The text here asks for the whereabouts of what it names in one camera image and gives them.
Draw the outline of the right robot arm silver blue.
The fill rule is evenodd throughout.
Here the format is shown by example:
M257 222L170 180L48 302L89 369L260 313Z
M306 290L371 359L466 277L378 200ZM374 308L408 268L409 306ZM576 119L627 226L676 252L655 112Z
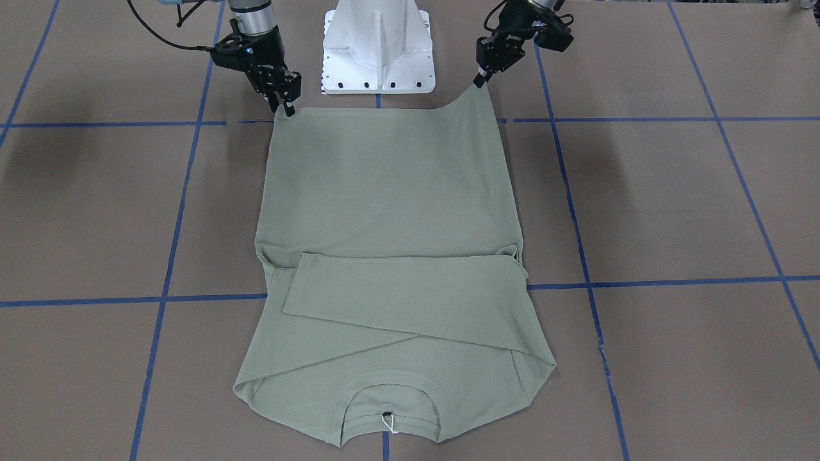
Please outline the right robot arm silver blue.
M233 18L229 55L246 73L252 87L268 102L270 111L284 109L285 116L295 114L300 97L301 75L285 64L285 50L272 1L229 1Z

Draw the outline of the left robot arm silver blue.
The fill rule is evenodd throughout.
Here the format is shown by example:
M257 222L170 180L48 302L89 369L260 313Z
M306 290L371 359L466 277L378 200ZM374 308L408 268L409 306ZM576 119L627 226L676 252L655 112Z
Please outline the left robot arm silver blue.
M484 18L489 33L475 41L479 67L473 84L482 88L494 75L504 72L525 56L525 42L539 49L564 52L574 41L571 14L558 15L563 1L501 1Z

